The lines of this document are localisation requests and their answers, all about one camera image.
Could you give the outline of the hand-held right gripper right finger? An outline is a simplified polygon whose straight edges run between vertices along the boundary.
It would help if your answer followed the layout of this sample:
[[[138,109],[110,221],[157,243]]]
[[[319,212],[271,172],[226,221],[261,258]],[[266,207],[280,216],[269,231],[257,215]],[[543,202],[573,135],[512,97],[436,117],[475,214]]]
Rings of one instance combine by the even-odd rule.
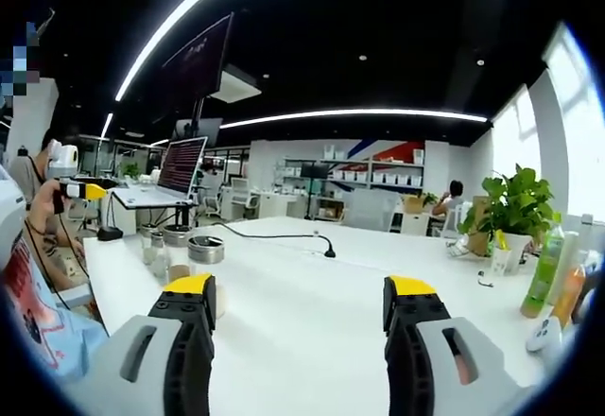
[[[536,390],[519,386],[503,352],[421,280],[384,279],[383,330],[390,415],[513,415]]]

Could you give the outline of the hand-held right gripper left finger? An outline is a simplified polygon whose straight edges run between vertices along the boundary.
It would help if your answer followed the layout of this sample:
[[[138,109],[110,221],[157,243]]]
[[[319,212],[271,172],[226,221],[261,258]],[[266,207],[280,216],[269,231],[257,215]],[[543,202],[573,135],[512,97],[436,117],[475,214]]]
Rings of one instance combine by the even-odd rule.
[[[215,276],[178,279],[63,391],[83,415],[207,415],[215,328]]]

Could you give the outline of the person's left hand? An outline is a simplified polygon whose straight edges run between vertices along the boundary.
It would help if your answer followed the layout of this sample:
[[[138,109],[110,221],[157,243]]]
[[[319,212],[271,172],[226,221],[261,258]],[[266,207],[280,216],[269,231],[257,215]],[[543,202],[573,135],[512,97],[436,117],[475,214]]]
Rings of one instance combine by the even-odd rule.
[[[62,210],[65,204],[65,196],[61,192],[60,182],[49,180],[45,182],[31,202],[28,223],[38,233],[46,232],[47,220],[56,213],[56,207]]]

